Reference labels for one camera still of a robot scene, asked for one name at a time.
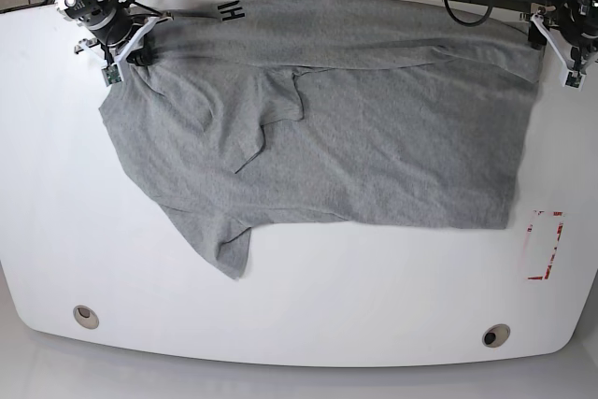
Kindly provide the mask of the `grey t-shirt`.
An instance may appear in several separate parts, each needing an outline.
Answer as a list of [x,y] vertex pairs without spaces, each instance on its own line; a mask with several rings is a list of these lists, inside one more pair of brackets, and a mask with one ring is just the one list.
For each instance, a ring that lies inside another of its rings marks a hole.
[[543,53],[393,0],[234,1],[157,25],[100,106],[126,175],[240,278],[253,228],[502,230]]

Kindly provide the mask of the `red tape rectangle marking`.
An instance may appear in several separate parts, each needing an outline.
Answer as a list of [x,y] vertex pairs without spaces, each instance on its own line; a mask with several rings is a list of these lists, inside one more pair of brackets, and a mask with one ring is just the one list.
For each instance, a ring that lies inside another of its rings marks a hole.
[[561,211],[534,211],[526,230],[522,253],[523,277],[526,280],[549,278],[565,218],[566,215]]

